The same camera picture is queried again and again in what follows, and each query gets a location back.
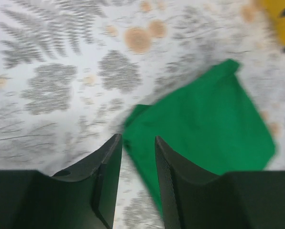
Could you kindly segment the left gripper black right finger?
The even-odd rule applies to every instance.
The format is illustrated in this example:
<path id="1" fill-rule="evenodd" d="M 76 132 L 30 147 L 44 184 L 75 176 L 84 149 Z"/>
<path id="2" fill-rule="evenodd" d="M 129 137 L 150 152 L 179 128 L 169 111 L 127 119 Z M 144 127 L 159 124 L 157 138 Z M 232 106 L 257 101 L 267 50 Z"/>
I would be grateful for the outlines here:
<path id="1" fill-rule="evenodd" d="M 285 229 L 285 171 L 221 176 L 190 162 L 161 137 L 155 156 L 167 229 Z"/>

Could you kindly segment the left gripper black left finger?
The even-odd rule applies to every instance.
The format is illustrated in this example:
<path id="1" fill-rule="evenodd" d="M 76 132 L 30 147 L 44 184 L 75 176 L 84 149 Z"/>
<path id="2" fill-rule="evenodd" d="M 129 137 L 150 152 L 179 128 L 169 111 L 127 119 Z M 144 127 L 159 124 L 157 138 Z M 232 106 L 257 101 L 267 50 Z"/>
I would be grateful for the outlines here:
<path id="1" fill-rule="evenodd" d="M 122 136 L 47 176 L 37 170 L 0 170 L 0 229 L 111 229 Z"/>

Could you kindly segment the green t shirt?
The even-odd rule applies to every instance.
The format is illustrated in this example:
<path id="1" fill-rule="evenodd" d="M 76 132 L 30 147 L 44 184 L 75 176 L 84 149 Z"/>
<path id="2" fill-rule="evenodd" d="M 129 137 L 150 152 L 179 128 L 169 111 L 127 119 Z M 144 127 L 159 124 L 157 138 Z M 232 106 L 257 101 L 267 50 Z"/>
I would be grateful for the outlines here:
<path id="1" fill-rule="evenodd" d="M 272 136 L 239 83 L 240 64 L 232 59 L 213 66 L 190 84 L 153 105 L 137 105 L 124 123 L 124 148 L 162 209 L 155 138 L 189 161 L 222 175 L 264 169 L 275 154 Z"/>

